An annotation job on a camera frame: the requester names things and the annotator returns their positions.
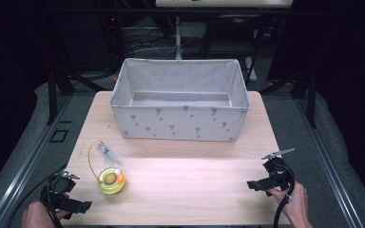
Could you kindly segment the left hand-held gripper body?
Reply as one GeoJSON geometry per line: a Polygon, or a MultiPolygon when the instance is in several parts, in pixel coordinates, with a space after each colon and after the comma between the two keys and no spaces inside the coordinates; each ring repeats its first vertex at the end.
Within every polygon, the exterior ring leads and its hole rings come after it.
{"type": "Polygon", "coordinates": [[[63,205],[70,199],[68,194],[76,185],[74,179],[78,180],[79,177],[66,170],[49,177],[41,191],[40,201],[48,209],[63,210],[63,205]]]}

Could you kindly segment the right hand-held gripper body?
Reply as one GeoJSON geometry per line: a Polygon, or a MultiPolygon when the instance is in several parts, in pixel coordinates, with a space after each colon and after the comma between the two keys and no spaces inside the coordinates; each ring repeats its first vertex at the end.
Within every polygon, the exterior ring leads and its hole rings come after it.
{"type": "Polygon", "coordinates": [[[272,152],[269,155],[262,157],[266,162],[263,164],[269,177],[262,181],[262,188],[268,190],[279,187],[281,190],[286,190],[295,181],[295,176],[292,169],[287,165],[281,157],[283,154],[293,152],[294,148],[285,149],[277,152],[272,152]]]}

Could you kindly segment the yellow cat toy with feather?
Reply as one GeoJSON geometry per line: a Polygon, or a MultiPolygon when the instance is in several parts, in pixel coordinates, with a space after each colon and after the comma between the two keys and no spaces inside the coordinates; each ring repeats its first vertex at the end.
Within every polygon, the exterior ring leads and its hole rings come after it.
{"type": "Polygon", "coordinates": [[[102,140],[93,142],[87,151],[87,163],[94,176],[99,190],[105,195],[113,195],[120,192],[126,183],[125,172],[122,170],[122,161],[102,140]],[[103,156],[109,167],[97,174],[92,166],[91,153],[96,148],[103,156]]]}

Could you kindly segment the grey printed fabric storage box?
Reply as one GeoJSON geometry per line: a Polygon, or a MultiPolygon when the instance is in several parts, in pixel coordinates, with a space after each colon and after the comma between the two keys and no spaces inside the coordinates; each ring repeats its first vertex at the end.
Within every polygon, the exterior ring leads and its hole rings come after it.
{"type": "Polygon", "coordinates": [[[110,106],[127,138],[233,142],[250,101],[237,60],[128,58],[110,106]]]}

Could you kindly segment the person's right hand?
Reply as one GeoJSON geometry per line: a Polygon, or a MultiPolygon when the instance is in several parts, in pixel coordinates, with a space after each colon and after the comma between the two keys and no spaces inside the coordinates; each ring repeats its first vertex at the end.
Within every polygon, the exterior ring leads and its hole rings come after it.
{"type": "Polygon", "coordinates": [[[288,202],[282,209],[283,214],[290,219],[308,219],[308,194],[306,188],[299,182],[295,182],[295,188],[288,202]]]}

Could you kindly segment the person's left hand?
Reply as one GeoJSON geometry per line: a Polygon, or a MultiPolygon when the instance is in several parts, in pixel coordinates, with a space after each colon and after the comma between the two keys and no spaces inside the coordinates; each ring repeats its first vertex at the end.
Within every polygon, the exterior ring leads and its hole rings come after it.
{"type": "Polygon", "coordinates": [[[48,214],[47,207],[40,201],[35,201],[23,212],[22,228],[55,228],[48,214]]]}

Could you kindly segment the black metal stand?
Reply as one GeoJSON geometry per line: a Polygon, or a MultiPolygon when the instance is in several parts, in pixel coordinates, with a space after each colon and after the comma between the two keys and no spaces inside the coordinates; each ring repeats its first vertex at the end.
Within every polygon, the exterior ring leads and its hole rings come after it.
{"type": "Polygon", "coordinates": [[[312,69],[301,69],[288,77],[277,80],[259,93],[266,95],[276,91],[284,85],[294,82],[290,94],[293,99],[301,99],[305,92],[308,92],[306,105],[306,120],[313,128],[316,128],[315,111],[316,111],[316,97],[317,97],[317,75],[312,69]]]}
{"type": "Polygon", "coordinates": [[[74,94],[75,88],[70,82],[71,79],[82,83],[96,92],[107,91],[107,88],[91,82],[88,78],[83,77],[74,70],[63,66],[53,66],[48,75],[49,115],[47,125],[52,124],[58,115],[57,89],[60,89],[65,96],[72,96],[74,94]]]}

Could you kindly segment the black office chair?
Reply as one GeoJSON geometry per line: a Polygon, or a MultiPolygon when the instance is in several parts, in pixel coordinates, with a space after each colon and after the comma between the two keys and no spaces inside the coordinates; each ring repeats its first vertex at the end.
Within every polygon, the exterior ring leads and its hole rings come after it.
{"type": "Polygon", "coordinates": [[[259,14],[221,15],[209,22],[204,34],[204,58],[240,58],[246,70],[245,82],[258,78],[254,70],[262,36],[270,20],[259,14]]]}

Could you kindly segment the white table leg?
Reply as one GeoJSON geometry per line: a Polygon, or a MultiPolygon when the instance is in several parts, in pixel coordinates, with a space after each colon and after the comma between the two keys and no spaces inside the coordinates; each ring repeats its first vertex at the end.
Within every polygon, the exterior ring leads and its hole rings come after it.
{"type": "Polygon", "coordinates": [[[180,17],[176,17],[176,60],[183,58],[182,53],[182,37],[181,37],[181,20],[180,17]]]}

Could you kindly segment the aluminium floor rail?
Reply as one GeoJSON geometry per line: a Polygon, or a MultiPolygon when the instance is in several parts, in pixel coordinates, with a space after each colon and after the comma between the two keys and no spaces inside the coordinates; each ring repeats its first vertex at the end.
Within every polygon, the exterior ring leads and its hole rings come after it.
{"type": "Polygon", "coordinates": [[[64,97],[49,123],[48,101],[38,101],[0,172],[0,228],[20,228],[21,210],[39,198],[42,180],[67,164],[89,105],[89,99],[64,97]]]}
{"type": "Polygon", "coordinates": [[[328,154],[328,151],[320,138],[320,135],[316,128],[313,128],[309,123],[307,114],[306,114],[306,106],[301,99],[294,99],[294,104],[298,110],[298,113],[314,142],[314,145],[317,149],[317,157],[322,167],[322,170],[327,178],[331,190],[336,198],[336,202],[340,207],[343,217],[345,218],[349,228],[365,228],[354,204],[352,203],[348,191],[345,189],[335,167],[334,164],[328,154]]]}

